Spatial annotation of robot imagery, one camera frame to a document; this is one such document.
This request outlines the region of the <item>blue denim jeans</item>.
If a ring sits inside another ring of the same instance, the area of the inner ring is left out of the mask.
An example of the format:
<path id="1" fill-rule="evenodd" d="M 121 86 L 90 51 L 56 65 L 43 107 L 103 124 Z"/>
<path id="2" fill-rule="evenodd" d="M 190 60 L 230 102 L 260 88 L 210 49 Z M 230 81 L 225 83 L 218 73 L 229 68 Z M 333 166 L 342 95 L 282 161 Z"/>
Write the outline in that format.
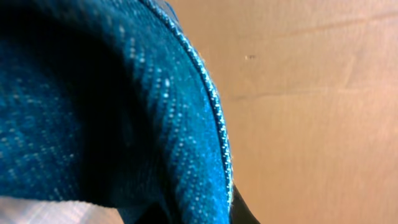
<path id="1" fill-rule="evenodd" d="M 229 223 L 220 98 L 169 4 L 1 2 L 1 195 Z"/>

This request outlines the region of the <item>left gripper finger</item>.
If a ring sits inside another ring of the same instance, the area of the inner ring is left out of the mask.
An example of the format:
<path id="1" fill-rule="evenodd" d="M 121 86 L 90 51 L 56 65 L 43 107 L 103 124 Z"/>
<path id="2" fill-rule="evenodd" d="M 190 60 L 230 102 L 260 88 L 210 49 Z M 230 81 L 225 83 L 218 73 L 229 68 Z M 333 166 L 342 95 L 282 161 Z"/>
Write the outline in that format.
<path id="1" fill-rule="evenodd" d="M 233 185 L 230 224 L 260 224 L 246 205 L 246 202 L 235 185 Z"/>

